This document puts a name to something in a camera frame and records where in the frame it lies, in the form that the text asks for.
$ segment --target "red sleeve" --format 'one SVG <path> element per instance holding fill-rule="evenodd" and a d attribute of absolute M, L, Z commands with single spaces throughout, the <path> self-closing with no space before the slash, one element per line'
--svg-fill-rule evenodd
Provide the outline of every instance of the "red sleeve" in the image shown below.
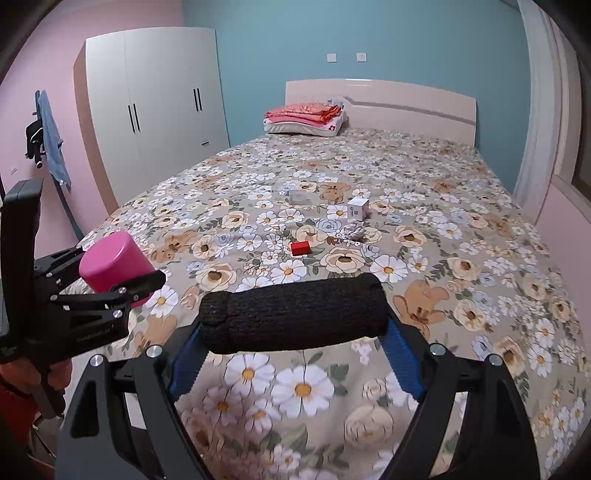
<path fill-rule="evenodd" d="M 18 443 L 27 447 L 38 408 L 31 395 L 24 395 L 0 377 L 0 415 Z"/>

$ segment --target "bed headboard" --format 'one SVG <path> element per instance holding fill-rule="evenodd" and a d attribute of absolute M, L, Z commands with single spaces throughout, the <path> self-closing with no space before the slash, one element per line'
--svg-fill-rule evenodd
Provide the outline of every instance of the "bed headboard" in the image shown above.
<path fill-rule="evenodd" d="M 474 146 L 476 99 L 387 80 L 316 79 L 285 83 L 285 104 L 342 99 L 349 125 L 444 138 Z"/>

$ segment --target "hanging towel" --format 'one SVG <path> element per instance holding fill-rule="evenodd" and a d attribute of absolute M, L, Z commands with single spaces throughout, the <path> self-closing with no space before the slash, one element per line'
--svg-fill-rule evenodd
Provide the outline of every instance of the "hanging towel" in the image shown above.
<path fill-rule="evenodd" d="M 43 122 L 43 144 L 45 146 L 49 172 L 60 185 L 65 184 L 67 187 L 70 187 L 72 181 L 66 170 L 64 157 L 61 154 L 61 144 L 63 143 L 63 140 L 60 138 L 60 133 L 57 131 L 57 125 L 51 114 L 51 106 L 45 90 L 39 95 L 38 108 L 39 113 L 41 114 L 41 121 Z"/>

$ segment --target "flower pattern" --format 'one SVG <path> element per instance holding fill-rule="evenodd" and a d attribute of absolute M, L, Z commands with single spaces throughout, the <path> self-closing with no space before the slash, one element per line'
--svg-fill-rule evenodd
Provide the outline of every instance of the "flower pattern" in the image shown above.
<path fill-rule="evenodd" d="M 306 190 L 313 205 L 290 205 L 290 189 Z M 359 242 L 342 238 L 347 219 L 338 214 L 354 196 L 369 199 Z M 129 336 L 103 348 L 111 360 L 166 342 L 193 322 L 208 292 L 370 272 L 400 319 L 430 342 L 466 358 L 503 357 L 534 426 L 543 478 L 587 422 L 591 375 L 575 305 L 535 226 L 472 147 L 368 129 L 267 135 L 164 180 L 80 244 L 118 230 L 167 282 L 134 309 Z M 296 241 L 311 253 L 293 257 Z M 82 280 L 70 287 L 88 291 Z M 370 478 L 414 406 L 378 347 L 361 339 L 209 356 L 177 409 L 215 478 Z M 460 427 L 461 406 L 454 412 L 444 445 Z M 437 464 L 451 454 L 442 448 Z"/>

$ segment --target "blue wall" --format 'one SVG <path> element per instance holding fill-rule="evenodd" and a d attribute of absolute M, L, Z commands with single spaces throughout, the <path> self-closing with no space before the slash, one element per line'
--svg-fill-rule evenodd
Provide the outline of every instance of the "blue wall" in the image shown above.
<path fill-rule="evenodd" d="M 366 78 L 476 98 L 476 146 L 513 189 L 530 112 L 518 11 L 500 0 L 184 0 L 185 23 L 216 29 L 230 143 L 260 136 L 287 80 Z M 358 63 L 356 52 L 368 61 Z M 337 63 L 326 61 L 337 54 Z"/>

